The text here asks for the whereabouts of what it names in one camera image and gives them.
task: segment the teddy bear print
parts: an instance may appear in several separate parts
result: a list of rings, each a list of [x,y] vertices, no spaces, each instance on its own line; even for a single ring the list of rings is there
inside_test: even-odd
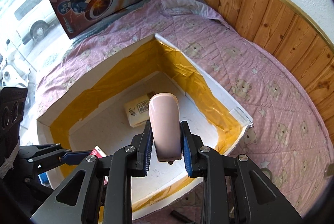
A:
[[[267,64],[269,62],[269,59],[266,56],[262,55],[262,54],[259,55],[259,58],[265,64]]]
[[[68,81],[62,84],[62,86],[68,91],[71,86],[75,83],[76,79],[75,77],[71,77]]]
[[[163,31],[163,29],[165,27],[165,24],[166,24],[166,22],[164,22],[164,21],[158,21],[156,23],[153,23],[151,25],[151,28],[153,30],[155,30],[155,32],[161,32],[161,31]]]
[[[248,146],[251,144],[256,145],[257,143],[258,143],[258,139],[256,137],[256,132],[254,131],[253,128],[249,128],[245,132],[243,137],[240,139],[239,146],[241,147],[243,153],[248,153],[249,152]]]
[[[281,174],[279,176],[274,176],[273,183],[276,185],[278,189],[282,187],[283,184],[285,184],[288,181],[288,173],[283,168]]]
[[[309,167],[309,163],[307,162],[307,160],[305,159],[303,161],[303,165],[302,165],[302,168],[300,170],[300,177],[304,177],[307,170],[308,170],[308,167]]]
[[[313,189],[312,189],[311,197],[313,197],[315,194],[317,194],[317,190],[318,190],[319,185],[320,185],[320,182],[315,181]]]
[[[300,207],[302,201],[303,201],[303,196],[302,196],[302,194],[299,194],[298,199],[297,199],[297,201],[295,203],[295,206],[294,206],[295,209],[298,209]]]
[[[240,98],[243,98],[245,101],[249,101],[251,97],[248,92],[252,89],[252,85],[247,83],[245,80],[236,78],[236,86],[232,86],[233,95],[237,95]]]
[[[298,91],[298,89],[296,89],[295,87],[292,89],[292,95],[298,101],[300,101],[301,98],[302,98],[302,95],[300,94],[300,92]]]
[[[189,46],[187,48],[184,48],[182,52],[184,52],[187,56],[191,58],[200,59],[202,57],[200,52],[203,49],[204,47],[197,42],[190,42]]]
[[[238,48],[235,46],[231,46],[229,48],[225,48],[224,51],[228,54],[232,59],[236,59],[238,56],[243,56]]]
[[[278,123],[277,130],[275,132],[275,140],[277,140],[280,144],[287,146],[288,132],[288,127],[286,127],[283,123]]]
[[[273,80],[272,83],[267,84],[267,89],[269,91],[269,95],[272,96],[275,101],[278,101],[278,98],[282,97],[283,93],[276,80]]]
[[[120,32],[127,32],[129,31],[131,28],[133,28],[132,24],[122,24],[118,27],[118,31]]]
[[[320,153],[320,151],[318,152],[318,155],[316,157],[316,165],[317,166],[323,166],[322,165],[322,159],[321,159],[321,153]]]
[[[196,193],[195,191],[189,192],[185,197],[174,203],[176,211],[179,213],[184,212],[183,206],[196,206]]]
[[[196,20],[186,20],[184,26],[187,28],[187,32],[195,32],[196,28],[199,26],[199,23]]]
[[[305,121],[302,121],[302,123],[300,124],[300,131],[302,133],[302,138],[305,138],[305,136],[307,136],[309,130],[307,127],[307,124]]]
[[[193,5],[191,6],[184,5],[184,6],[168,8],[168,9],[174,11],[175,13],[179,13],[179,14],[196,14],[196,15],[199,14],[199,11]]]
[[[85,58],[89,57],[91,55],[91,50],[87,49],[85,51],[83,51],[80,55],[79,55],[79,61],[83,61]]]
[[[119,46],[115,46],[115,47],[113,47],[111,50],[106,51],[106,53],[104,53],[104,58],[103,58],[103,60],[107,59],[108,57],[111,57],[112,55],[114,55],[114,54],[116,54],[116,53],[118,53],[120,50],[122,50],[121,47],[119,47]]]

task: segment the car wheel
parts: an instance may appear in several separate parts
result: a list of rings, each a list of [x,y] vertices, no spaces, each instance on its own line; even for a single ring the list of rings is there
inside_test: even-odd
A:
[[[31,28],[31,36],[32,38],[39,42],[41,39],[43,39],[47,34],[47,29],[49,26],[45,22],[36,22]]]

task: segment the pink bedsheet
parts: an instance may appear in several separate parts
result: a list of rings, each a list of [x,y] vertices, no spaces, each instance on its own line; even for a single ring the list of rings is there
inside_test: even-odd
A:
[[[248,154],[298,212],[306,213],[326,185],[325,166],[334,158],[318,111],[279,61],[240,37],[217,12],[200,2],[151,0],[81,42],[38,84],[39,115],[87,71],[153,33],[186,53],[253,117],[254,128],[232,155]],[[177,223],[168,216],[175,207],[199,221],[201,202],[196,193],[139,223]]]

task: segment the white cardboard box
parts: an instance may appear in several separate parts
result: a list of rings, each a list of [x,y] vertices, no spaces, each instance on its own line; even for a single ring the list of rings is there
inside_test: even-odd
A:
[[[155,34],[107,58],[82,76],[61,99],[56,101],[45,114],[38,118],[37,133],[40,144],[60,142],[65,147],[64,142],[60,140],[64,140],[64,136],[60,137],[60,135],[57,136],[51,132],[52,125],[55,125],[60,115],[67,110],[68,105],[74,102],[82,93],[91,89],[122,59],[129,57],[136,50],[139,50],[138,48],[152,40],[157,40],[160,44],[181,52],[164,38]],[[189,58],[186,57],[186,59],[204,78],[212,95],[228,110],[229,114],[227,116],[234,117],[240,124],[241,131],[235,138],[234,143],[224,152],[227,155],[237,145],[247,128],[253,125],[253,119],[211,76]],[[134,135],[143,132],[144,125],[136,128],[130,127],[123,106],[128,101],[151,91],[174,94],[178,98],[180,105],[180,120],[187,120],[191,132],[199,135],[205,145],[215,148],[218,142],[217,128],[206,119],[205,115],[195,105],[195,101],[187,92],[182,90],[175,80],[165,73],[154,71],[120,93],[97,104],[92,112],[77,120],[68,133],[64,131],[64,135],[68,136],[67,144],[70,145],[70,149],[72,151],[93,150],[95,146],[99,146],[107,155],[112,155],[118,149],[129,145]],[[48,177],[53,188],[57,187],[64,179],[60,168],[49,171]],[[180,191],[166,193],[166,195],[162,195],[158,199],[155,198],[156,194],[166,192],[169,186],[178,184],[185,179],[187,180],[187,172],[185,171],[183,159],[175,161],[173,165],[169,165],[166,162],[159,163],[153,148],[148,175],[145,178],[132,178],[133,219],[165,207],[201,182],[200,178],[194,179],[190,183],[184,184],[185,186]]]

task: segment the pink object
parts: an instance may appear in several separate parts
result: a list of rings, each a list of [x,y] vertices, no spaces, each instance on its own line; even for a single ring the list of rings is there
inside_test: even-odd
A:
[[[155,151],[159,162],[181,159],[179,102],[171,93],[154,95],[149,104]]]

